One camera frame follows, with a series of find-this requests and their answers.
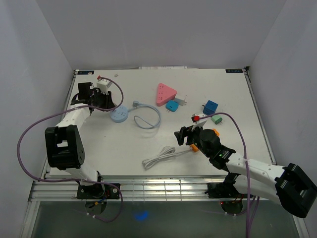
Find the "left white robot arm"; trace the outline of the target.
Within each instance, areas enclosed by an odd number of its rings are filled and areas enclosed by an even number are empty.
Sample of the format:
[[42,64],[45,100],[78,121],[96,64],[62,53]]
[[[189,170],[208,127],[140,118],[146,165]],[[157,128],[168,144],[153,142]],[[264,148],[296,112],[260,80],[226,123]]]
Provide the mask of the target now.
[[79,184],[88,186],[88,192],[94,198],[104,195],[105,186],[99,182],[100,173],[85,162],[85,150],[79,130],[94,110],[89,105],[106,110],[116,107],[109,91],[111,84],[104,78],[97,82],[96,87],[91,82],[79,83],[78,93],[71,99],[72,111],[67,112],[56,126],[45,130],[49,166],[79,179]]

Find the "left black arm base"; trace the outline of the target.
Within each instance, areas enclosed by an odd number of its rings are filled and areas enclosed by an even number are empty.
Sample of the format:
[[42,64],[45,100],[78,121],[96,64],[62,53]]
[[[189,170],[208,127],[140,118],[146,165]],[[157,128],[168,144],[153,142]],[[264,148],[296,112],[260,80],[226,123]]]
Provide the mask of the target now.
[[105,184],[78,185],[77,199],[118,199],[121,184],[114,183],[117,188]]

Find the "cyan blue charger plug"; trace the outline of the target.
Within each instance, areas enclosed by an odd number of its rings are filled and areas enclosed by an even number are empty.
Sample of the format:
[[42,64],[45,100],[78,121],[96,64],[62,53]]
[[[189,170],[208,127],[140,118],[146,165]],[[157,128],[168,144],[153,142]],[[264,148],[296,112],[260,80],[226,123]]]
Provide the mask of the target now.
[[165,108],[167,109],[168,112],[176,112],[178,107],[179,107],[179,104],[173,100],[170,100],[165,104]]

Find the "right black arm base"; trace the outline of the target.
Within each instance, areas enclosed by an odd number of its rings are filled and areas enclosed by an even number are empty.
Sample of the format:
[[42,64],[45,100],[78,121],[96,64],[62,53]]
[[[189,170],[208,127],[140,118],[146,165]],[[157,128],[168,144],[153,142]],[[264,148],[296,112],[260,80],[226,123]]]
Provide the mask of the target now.
[[246,192],[240,193],[228,183],[208,183],[205,194],[209,198],[247,198]]

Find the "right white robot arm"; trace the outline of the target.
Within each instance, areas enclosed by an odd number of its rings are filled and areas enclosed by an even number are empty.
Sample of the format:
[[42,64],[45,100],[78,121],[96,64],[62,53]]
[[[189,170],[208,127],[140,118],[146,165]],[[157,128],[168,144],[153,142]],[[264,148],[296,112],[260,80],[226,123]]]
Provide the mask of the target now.
[[290,214],[306,218],[317,198],[317,186],[296,164],[279,166],[244,159],[220,142],[211,129],[190,126],[174,133],[178,145],[194,145],[217,169],[228,174],[222,183],[208,184],[210,198],[258,196],[281,205]]

